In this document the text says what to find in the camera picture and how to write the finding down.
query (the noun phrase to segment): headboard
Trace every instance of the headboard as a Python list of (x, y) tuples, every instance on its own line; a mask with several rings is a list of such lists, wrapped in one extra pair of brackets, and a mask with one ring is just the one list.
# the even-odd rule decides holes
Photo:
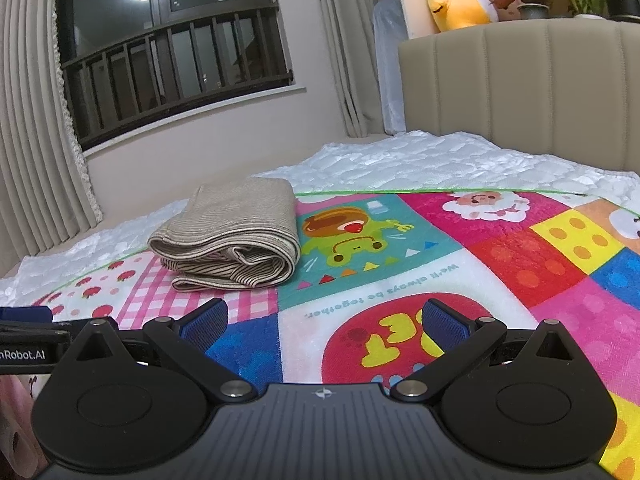
[(587, 18), (479, 25), (400, 46), (407, 131), (640, 173), (640, 25)]

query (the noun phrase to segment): silver bolt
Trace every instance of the silver bolt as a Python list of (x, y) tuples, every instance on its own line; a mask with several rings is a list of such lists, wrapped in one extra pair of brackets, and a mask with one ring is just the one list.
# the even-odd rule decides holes
[(400, 381), (396, 384), (396, 390), (405, 397), (418, 397), (427, 392), (427, 385), (415, 380)]
[(220, 392), (227, 397), (237, 399), (251, 393), (252, 387), (246, 381), (227, 381), (220, 386)]

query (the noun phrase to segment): folded striped fabric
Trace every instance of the folded striped fabric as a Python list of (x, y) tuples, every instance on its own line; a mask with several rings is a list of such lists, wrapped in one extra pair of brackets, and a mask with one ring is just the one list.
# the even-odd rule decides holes
[(300, 259), (295, 201), (281, 178), (205, 184), (149, 237), (149, 248), (180, 272), (176, 290), (277, 285)]

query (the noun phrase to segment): beige curtain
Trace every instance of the beige curtain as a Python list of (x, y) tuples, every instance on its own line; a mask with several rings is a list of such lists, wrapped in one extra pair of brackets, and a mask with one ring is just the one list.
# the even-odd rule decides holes
[(0, 0), (0, 276), (102, 220), (56, 38), (55, 0)]
[(384, 133), (371, 23), (380, 0), (320, 0), (338, 98), (350, 137)]

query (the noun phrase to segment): cartoon blanket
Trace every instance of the cartoon blanket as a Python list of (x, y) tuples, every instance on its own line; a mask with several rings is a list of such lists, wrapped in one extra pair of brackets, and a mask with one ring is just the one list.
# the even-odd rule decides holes
[(57, 319), (139, 328), (214, 296), (230, 325), (208, 354), (259, 388), (379, 382), (439, 355), (421, 308), (438, 298), (512, 328), (569, 329), (618, 407), (603, 465), (640, 480), (640, 218), (594, 196), (470, 190), (299, 196), (302, 259), (278, 288), (175, 292), (148, 251), (44, 298)]

